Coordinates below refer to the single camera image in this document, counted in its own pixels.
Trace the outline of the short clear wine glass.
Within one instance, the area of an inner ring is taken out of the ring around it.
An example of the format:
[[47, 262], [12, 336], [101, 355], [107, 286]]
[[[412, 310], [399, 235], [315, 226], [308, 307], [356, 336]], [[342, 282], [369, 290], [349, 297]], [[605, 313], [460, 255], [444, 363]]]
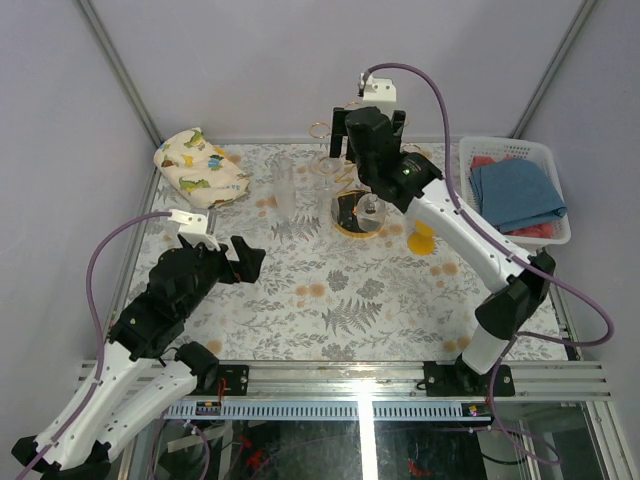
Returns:
[[379, 231], [386, 220], [386, 204], [373, 193], [364, 194], [356, 205], [358, 227], [367, 234]]

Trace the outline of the gold wine glass rack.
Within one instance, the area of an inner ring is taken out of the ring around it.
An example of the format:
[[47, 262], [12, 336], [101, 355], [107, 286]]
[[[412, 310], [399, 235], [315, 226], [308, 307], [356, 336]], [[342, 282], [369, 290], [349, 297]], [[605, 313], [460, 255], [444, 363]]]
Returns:
[[407, 211], [412, 200], [423, 196], [423, 188], [432, 180], [442, 177], [441, 171], [421, 153], [408, 152], [400, 146], [400, 161], [390, 171], [380, 175], [359, 175], [353, 161], [353, 152], [348, 145], [348, 137], [343, 138], [342, 155], [354, 166], [362, 184], [360, 188], [342, 190], [332, 198], [331, 215], [333, 225], [342, 233], [365, 238], [376, 234], [364, 233], [357, 224], [356, 205], [366, 193], [377, 195], [386, 204], [395, 206], [400, 212]]

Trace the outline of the yellow plastic goblet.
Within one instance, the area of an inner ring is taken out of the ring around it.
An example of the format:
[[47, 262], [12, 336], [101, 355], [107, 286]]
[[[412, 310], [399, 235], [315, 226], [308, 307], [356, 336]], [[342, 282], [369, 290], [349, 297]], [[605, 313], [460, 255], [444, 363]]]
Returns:
[[419, 256], [432, 254], [436, 249], [436, 232], [419, 220], [414, 222], [414, 230], [407, 238], [409, 250]]

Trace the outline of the slim clear champagne flute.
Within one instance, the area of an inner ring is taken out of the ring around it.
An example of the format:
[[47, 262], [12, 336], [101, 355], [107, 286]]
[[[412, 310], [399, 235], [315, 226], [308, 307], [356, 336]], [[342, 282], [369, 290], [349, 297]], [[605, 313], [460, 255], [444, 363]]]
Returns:
[[314, 162], [316, 174], [317, 216], [321, 227], [327, 227], [331, 216], [331, 203], [336, 187], [335, 178], [342, 170], [338, 158], [321, 154]]

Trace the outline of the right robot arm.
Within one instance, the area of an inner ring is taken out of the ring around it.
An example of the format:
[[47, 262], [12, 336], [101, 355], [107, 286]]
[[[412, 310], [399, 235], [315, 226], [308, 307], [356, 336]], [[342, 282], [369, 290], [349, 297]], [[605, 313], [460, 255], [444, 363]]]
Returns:
[[444, 376], [426, 388], [441, 396], [485, 396], [499, 356], [545, 301], [555, 262], [510, 243], [467, 209], [426, 156], [404, 150], [404, 117], [402, 111], [387, 116], [376, 107], [334, 108], [330, 155], [346, 157], [373, 194], [432, 228], [489, 290], [475, 310], [478, 325], [471, 341]]

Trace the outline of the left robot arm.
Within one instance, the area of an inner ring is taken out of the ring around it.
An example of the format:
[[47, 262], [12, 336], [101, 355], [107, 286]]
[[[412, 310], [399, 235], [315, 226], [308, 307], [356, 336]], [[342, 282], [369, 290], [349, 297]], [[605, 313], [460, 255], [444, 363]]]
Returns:
[[133, 382], [154, 365], [183, 332], [184, 324], [218, 283], [255, 283], [266, 256], [240, 236], [227, 246], [204, 243], [165, 251], [150, 270], [145, 290], [110, 329], [103, 361], [52, 422], [35, 436], [16, 441], [11, 453], [45, 479], [103, 479], [112, 462], [148, 424], [191, 393], [208, 394], [219, 381], [217, 357], [196, 341], [133, 397]]

